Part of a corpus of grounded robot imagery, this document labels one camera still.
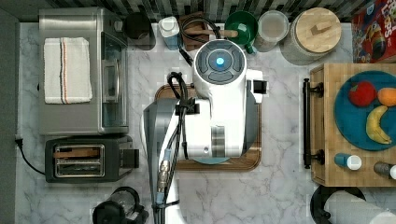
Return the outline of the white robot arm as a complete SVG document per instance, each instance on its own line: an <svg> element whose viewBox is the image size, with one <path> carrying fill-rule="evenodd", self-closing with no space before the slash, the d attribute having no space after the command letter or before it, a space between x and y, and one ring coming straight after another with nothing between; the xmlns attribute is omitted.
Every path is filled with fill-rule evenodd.
<svg viewBox="0 0 396 224"><path fill-rule="evenodd" d="M177 162L227 161L247 153L259 130L256 106L266 82L261 71L248 68L243 50L226 39L198 49L192 62L193 96L181 73L170 73L167 81L175 96L146 107L140 135L154 223L187 224L179 205Z"/></svg>

